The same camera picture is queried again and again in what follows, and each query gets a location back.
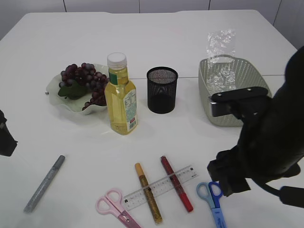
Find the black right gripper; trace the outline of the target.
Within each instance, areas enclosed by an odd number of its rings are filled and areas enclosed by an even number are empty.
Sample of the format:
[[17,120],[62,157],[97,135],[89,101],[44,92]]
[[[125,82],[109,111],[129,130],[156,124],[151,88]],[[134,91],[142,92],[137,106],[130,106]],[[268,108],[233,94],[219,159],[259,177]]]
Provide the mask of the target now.
[[[228,197],[250,190],[246,178],[267,183],[300,173],[304,156],[304,100],[275,95],[233,102],[233,115],[244,123],[235,148],[218,152],[207,170]],[[304,208],[304,189],[283,186],[283,204]]]

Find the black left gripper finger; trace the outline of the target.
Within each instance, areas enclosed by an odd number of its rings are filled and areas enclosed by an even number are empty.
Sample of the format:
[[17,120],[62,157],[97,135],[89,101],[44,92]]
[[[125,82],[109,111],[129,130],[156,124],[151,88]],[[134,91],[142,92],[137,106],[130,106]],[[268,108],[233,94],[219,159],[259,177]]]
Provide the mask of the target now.
[[7,119],[4,113],[0,111],[0,154],[10,157],[17,147],[17,141],[10,134],[7,126]]

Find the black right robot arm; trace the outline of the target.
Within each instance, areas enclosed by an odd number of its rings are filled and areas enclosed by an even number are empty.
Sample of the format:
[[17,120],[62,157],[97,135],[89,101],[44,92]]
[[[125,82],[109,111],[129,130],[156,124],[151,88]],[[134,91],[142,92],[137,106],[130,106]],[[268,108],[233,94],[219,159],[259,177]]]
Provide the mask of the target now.
[[285,82],[273,97],[267,89],[247,87],[213,94],[214,116],[232,114],[243,122],[236,146],[221,151],[208,172],[225,196],[250,189],[247,179],[283,204],[303,207],[304,190],[269,182],[300,173],[304,156],[304,50],[298,49],[285,68]]

